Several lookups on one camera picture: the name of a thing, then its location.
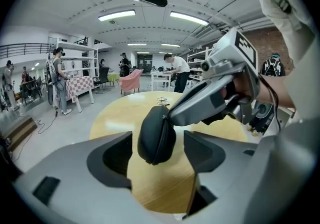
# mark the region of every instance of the round wooden table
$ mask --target round wooden table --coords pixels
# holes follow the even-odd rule
[[[207,126],[204,123],[177,127],[177,139],[172,157],[156,166],[147,164],[137,152],[137,141],[143,119],[157,98],[165,97],[169,108],[182,94],[153,91],[131,94],[106,106],[95,119],[90,139],[132,131],[133,154],[128,164],[128,178],[134,197],[148,210],[164,213],[186,212],[194,183],[194,171],[184,153],[183,131],[198,131],[237,141],[247,141],[241,123],[226,117]]]

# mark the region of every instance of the gray floor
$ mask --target gray floor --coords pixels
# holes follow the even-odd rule
[[[141,92],[151,90],[150,76],[142,76],[140,83]],[[82,113],[78,112],[76,104],[69,101],[68,108],[73,110],[72,113],[67,116],[59,113],[52,126],[42,134],[38,134],[41,128],[38,127],[38,129],[13,152],[13,161],[15,161],[16,165],[22,171],[27,171],[58,148],[88,140],[95,118],[105,106],[123,96],[120,95],[120,90],[120,87],[115,84],[115,88],[113,86],[110,87],[109,91],[105,94],[93,93],[94,104],[90,102],[88,93],[80,96],[79,100]],[[162,88],[161,85],[158,84],[157,90],[167,90],[167,88]],[[46,129],[55,118],[55,111],[47,101],[29,109],[27,114],[31,115],[35,121],[40,120],[41,123],[44,123],[44,129]],[[4,122],[6,122],[7,125],[12,125],[17,118],[19,118],[17,113],[4,112],[0,114],[1,127]],[[249,139],[249,142],[254,142],[255,140],[255,138]]]

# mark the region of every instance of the chair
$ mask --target chair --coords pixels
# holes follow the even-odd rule
[[[104,87],[106,87],[106,85],[105,86],[103,86],[103,85],[106,84],[107,82],[109,82],[108,72],[109,72],[109,67],[102,67],[100,69],[99,77],[93,78],[94,85],[99,85],[99,86],[102,85],[102,89],[104,89]]]
[[[140,92],[140,76],[142,74],[143,70],[135,69],[131,74],[125,77],[120,77],[120,87],[121,87],[121,94],[122,91],[124,91],[124,95],[126,95],[126,92],[129,90],[134,89],[133,92],[136,91],[136,88]]]

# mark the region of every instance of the black chair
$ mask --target black chair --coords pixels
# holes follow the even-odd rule
[[[109,67],[102,67],[100,69],[100,73],[99,73],[99,77],[94,77],[93,78],[93,83],[94,85],[102,85],[102,89],[104,89],[105,86],[103,86],[104,84],[106,84],[107,82],[109,82],[108,80],[108,72],[109,72]]]

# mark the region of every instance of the woman in jeans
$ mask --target woman in jeans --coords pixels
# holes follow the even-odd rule
[[[63,48],[57,48],[53,51],[54,58],[52,59],[52,64],[54,66],[55,72],[57,73],[57,82],[56,82],[56,92],[60,97],[60,108],[64,115],[70,114],[71,109],[67,109],[67,101],[66,101],[66,84],[65,79],[66,76],[61,68],[61,57],[64,53]]]

